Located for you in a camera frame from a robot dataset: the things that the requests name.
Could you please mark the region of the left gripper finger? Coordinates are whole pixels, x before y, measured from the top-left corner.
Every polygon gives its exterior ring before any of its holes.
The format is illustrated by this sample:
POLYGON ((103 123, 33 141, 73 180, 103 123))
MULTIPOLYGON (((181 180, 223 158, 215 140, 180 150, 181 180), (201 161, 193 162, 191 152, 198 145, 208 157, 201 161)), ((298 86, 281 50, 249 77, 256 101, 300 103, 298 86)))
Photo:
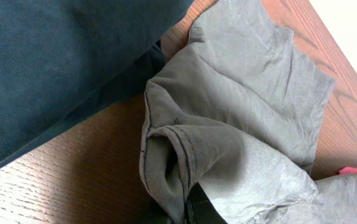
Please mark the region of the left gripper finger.
POLYGON ((200 184, 195 184, 185 204, 185 223, 226 224, 210 202, 200 184))

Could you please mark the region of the grey cotton shorts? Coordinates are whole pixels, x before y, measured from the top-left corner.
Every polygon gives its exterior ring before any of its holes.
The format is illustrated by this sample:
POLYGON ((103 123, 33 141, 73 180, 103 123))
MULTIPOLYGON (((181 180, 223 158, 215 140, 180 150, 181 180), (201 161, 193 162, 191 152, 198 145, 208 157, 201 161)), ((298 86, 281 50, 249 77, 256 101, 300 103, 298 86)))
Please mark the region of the grey cotton shorts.
POLYGON ((197 183, 228 223, 357 223, 357 174, 310 176, 334 85, 260 1, 218 1, 147 82, 146 190, 174 223, 197 183))

